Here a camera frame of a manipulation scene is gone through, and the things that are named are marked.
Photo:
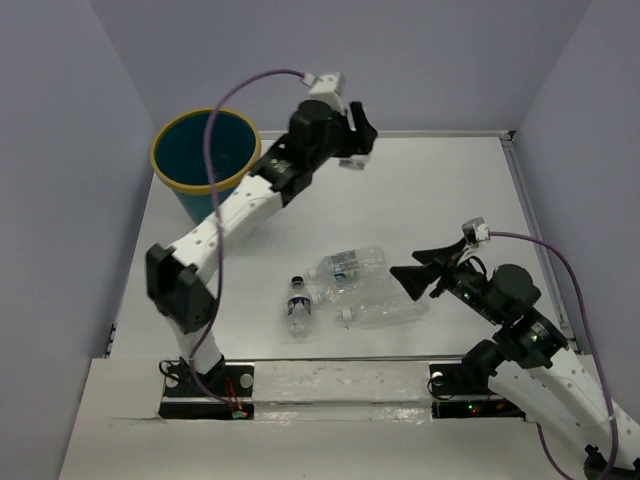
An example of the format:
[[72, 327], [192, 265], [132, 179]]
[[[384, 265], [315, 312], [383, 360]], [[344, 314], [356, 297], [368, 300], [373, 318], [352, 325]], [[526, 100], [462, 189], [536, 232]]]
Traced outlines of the clear wide-mouth plastic jar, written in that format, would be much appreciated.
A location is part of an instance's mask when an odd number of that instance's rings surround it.
[[343, 157], [339, 159], [339, 166], [341, 168], [353, 170], [353, 171], [362, 171], [366, 168], [366, 166], [370, 163], [371, 156], [367, 155], [353, 155], [350, 157]]

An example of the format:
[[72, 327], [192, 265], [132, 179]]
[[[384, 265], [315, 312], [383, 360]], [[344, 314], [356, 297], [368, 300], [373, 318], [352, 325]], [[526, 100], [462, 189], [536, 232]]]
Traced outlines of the clear bottle green white label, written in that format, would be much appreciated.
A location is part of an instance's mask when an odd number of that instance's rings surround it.
[[385, 252], [381, 247], [346, 250], [323, 257], [304, 275], [311, 281], [349, 282], [380, 275], [386, 268]]

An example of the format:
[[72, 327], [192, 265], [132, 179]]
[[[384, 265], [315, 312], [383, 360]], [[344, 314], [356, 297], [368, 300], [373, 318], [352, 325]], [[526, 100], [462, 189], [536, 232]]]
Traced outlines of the small bottle black cap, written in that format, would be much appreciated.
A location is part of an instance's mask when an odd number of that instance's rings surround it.
[[312, 297], [301, 276], [291, 278], [285, 324], [295, 339], [307, 338], [313, 330]]

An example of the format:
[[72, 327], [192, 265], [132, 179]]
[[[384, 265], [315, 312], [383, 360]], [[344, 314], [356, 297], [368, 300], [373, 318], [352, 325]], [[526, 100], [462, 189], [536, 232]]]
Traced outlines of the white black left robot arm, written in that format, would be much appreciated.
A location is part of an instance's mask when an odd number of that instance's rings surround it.
[[186, 381], [210, 395], [222, 381], [225, 359], [211, 332], [219, 295], [208, 283], [223, 276], [225, 248], [286, 207], [331, 158], [352, 159], [372, 151], [377, 130], [359, 102], [341, 113], [321, 100], [306, 100], [292, 114], [288, 131], [267, 150], [259, 139], [229, 136], [248, 153], [246, 168], [232, 180], [233, 192], [191, 233], [164, 248], [155, 244], [145, 257], [148, 297], [167, 317], [180, 345]]

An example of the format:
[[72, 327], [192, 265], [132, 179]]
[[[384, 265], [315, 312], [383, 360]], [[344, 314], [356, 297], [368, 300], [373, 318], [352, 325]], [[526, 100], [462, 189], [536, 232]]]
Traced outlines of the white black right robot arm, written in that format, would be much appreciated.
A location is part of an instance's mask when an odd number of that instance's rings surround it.
[[415, 266], [391, 275], [412, 300], [448, 292], [497, 326], [439, 379], [448, 395], [459, 387], [491, 391], [532, 417], [540, 429], [585, 454], [588, 479], [639, 476], [639, 425], [595, 380], [561, 330], [535, 307], [541, 292], [521, 266], [502, 264], [492, 274], [470, 263], [473, 244], [413, 252]]

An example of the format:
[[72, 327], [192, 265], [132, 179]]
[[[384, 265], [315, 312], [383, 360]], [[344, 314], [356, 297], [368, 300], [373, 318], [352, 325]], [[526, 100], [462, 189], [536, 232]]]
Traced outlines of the teal bin yellow rim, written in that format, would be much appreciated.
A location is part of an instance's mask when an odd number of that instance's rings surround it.
[[[213, 212], [203, 148], [210, 115], [211, 110], [204, 108], [175, 118], [156, 134], [150, 148], [154, 173], [194, 224]], [[261, 138], [249, 118], [223, 109], [216, 115], [210, 149], [219, 201], [224, 202], [260, 158]]]

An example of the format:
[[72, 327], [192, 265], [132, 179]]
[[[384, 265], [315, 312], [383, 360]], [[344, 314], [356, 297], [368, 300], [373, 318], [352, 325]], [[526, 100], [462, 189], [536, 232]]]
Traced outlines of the clear bottle white cap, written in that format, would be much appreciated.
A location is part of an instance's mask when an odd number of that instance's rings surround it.
[[427, 302], [414, 301], [405, 293], [391, 293], [370, 296], [343, 307], [337, 320], [347, 329], [376, 330], [419, 321], [428, 311]]

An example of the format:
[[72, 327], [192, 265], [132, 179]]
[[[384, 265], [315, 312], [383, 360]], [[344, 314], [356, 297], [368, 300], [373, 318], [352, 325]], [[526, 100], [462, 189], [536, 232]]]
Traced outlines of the crushed clear plastic bottle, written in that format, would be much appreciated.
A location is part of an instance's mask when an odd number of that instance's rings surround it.
[[332, 282], [311, 291], [312, 304], [321, 308], [349, 306], [362, 300], [395, 294], [398, 286], [390, 275]]

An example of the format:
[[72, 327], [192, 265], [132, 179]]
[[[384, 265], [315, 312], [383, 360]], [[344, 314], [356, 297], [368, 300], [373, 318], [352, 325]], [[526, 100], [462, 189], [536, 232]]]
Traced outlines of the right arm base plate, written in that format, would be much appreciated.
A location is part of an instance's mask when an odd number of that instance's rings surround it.
[[430, 364], [426, 387], [436, 420], [526, 418], [514, 403], [488, 388], [487, 376], [476, 378], [462, 363]]

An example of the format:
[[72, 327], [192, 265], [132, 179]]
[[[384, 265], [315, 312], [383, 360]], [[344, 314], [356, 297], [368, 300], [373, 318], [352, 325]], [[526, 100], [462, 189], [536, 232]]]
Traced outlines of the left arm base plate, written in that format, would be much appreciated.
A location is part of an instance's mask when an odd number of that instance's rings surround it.
[[166, 420], [252, 420], [255, 364], [228, 361], [194, 379], [183, 360], [162, 360], [163, 387], [158, 416]]

